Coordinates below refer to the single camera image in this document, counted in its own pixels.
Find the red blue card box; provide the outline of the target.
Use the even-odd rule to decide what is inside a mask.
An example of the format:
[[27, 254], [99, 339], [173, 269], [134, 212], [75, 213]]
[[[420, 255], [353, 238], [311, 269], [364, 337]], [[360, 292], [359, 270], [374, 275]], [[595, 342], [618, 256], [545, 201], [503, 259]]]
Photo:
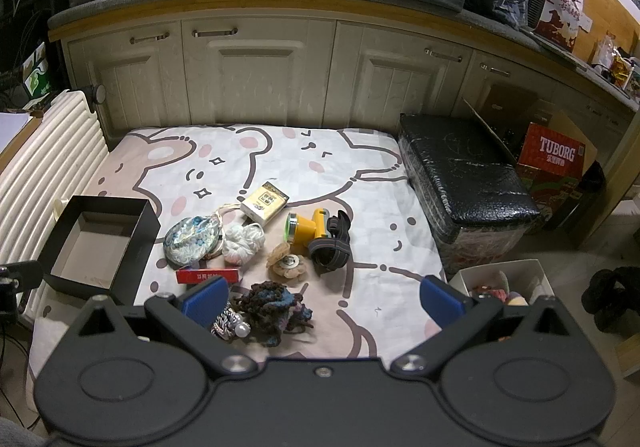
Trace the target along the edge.
[[186, 268], [176, 271], [176, 280], [179, 285], [198, 285], [215, 277], [221, 277], [229, 285], [234, 285], [240, 281], [239, 268], [215, 267], [215, 268]]

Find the black white striped scrunchie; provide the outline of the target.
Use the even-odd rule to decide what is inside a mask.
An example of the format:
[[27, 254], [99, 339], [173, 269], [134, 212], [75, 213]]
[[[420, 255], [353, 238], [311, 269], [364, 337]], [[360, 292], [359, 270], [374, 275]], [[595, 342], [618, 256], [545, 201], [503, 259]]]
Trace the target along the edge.
[[210, 327], [211, 334], [227, 342], [234, 339], [245, 339], [250, 335], [250, 332], [252, 332], [250, 324], [239, 311], [235, 311], [230, 305], [221, 311]]

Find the blue floral fabric pouch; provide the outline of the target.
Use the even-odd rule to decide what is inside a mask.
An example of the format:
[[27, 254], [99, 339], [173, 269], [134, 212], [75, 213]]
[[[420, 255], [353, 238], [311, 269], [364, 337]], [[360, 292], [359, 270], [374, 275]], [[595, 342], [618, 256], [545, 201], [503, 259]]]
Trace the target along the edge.
[[218, 215], [181, 219], [163, 240], [165, 259], [172, 266], [186, 267], [214, 256], [222, 245], [222, 222]]

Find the brown blue crochet item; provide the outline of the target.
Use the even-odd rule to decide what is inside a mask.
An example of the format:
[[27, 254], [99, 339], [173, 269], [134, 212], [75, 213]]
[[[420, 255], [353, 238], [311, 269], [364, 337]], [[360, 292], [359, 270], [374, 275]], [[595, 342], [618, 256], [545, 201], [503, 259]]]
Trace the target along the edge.
[[304, 297], [292, 293], [282, 283], [254, 283], [250, 291], [231, 302], [252, 329], [257, 341], [265, 347], [277, 347], [285, 333], [297, 333], [312, 328], [312, 310]]

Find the white yarn ball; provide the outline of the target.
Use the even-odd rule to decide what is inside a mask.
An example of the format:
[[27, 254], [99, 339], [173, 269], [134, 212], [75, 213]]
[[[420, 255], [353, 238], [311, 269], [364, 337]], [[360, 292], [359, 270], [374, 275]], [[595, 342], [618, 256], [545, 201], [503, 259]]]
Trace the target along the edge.
[[222, 257], [230, 265], [243, 266], [262, 249], [265, 241], [265, 231], [257, 222], [248, 225], [232, 222], [224, 227]]

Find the beige flower hair clip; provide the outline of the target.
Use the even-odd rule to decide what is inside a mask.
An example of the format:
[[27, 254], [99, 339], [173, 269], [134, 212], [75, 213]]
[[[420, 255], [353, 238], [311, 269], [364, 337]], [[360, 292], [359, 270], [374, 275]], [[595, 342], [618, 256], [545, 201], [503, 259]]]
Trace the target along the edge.
[[291, 251], [288, 242], [279, 243], [268, 255], [266, 267], [273, 276], [281, 280], [300, 280], [307, 274], [303, 256]]

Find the yellow headlamp with strap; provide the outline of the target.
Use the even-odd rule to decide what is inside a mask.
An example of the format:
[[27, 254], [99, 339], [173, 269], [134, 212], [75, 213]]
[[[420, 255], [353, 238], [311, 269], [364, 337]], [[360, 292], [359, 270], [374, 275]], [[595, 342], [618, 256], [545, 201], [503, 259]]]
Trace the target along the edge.
[[346, 212], [340, 210], [332, 215], [327, 208], [320, 207], [311, 218], [288, 213], [284, 239], [294, 251], [305, 250], [324, 271], [336, 271], [352, 258], [350, 227], [352, 221]]

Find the white plastic bin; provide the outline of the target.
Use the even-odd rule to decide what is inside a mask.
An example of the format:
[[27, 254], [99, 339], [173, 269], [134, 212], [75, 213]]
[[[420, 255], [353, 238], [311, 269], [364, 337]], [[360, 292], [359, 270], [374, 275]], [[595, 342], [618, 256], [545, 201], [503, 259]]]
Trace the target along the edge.
[[449, 284], [464, 295], [490, 294], [511, 306], [532, 305], [554, 292], [538, 259], [491, 263], [458, 271]]

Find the black open storage box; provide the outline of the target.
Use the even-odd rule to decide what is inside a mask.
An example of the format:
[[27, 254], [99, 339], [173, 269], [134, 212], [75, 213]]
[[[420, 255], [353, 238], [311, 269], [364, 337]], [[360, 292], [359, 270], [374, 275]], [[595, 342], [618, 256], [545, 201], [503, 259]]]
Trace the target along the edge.
[[159, 231], [148, 200], [72, 196], [38, 256], [43, 280], [70, 297], [131, 305]]

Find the black wrapped ottoman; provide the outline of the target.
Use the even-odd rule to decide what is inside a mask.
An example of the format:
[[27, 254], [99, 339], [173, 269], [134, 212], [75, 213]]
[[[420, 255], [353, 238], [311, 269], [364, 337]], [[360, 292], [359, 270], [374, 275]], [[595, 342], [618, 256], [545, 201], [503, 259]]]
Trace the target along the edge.
[[447, 277], [502, 259], [539, 219], [509, 151], [476, 116], [404, 113], [398, 142]]

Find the white ribbed suitcase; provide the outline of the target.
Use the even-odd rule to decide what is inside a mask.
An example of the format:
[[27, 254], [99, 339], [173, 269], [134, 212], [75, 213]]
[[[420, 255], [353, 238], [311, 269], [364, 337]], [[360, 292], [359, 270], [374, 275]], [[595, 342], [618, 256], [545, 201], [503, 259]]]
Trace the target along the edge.
[[54, 202], [83, 193], [107, 153], [84, 94], [58, 95], [1, 173], [3, 264], [38, 257], [55, 225]]

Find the red Tuborg carton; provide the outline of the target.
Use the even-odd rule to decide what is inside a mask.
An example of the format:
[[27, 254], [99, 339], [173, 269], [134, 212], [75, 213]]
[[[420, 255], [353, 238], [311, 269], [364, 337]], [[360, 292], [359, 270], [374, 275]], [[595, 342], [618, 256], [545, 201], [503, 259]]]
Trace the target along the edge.
[[597, 156], [596, 146], [562, 112], [547, 125], [529, 123], [516, 173], [543, 222], [570, 197]]

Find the green white carton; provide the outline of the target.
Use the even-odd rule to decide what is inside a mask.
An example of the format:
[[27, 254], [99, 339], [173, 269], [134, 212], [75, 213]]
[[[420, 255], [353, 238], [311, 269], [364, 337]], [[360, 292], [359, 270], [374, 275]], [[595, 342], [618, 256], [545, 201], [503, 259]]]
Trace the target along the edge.
[[52, 90], [48, 74], [46, 44], [40, 43], [22, 64], [22, 83], [30, 100], [48, 95]]

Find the white cabinet row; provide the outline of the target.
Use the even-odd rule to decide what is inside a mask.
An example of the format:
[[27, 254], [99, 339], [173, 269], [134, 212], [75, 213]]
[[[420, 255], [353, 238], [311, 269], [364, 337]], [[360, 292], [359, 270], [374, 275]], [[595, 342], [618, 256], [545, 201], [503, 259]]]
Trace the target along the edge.
[[108, 138], [264, 123], [395, 132], [493, 90], [564, 111], [606, 161], [637, 106], [574, 58], [475, 14], [368, 0], [98, 0], [56, 14], [70, 83], [101, 85]]

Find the red white gift box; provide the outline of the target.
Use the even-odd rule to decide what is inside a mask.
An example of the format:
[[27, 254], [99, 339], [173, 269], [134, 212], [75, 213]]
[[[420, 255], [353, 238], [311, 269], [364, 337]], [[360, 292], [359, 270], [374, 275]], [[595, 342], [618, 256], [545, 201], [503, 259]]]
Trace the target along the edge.
[[582, 26], [585, 0], [529, 0], [533, 32], [552, 44], [572, 52]]

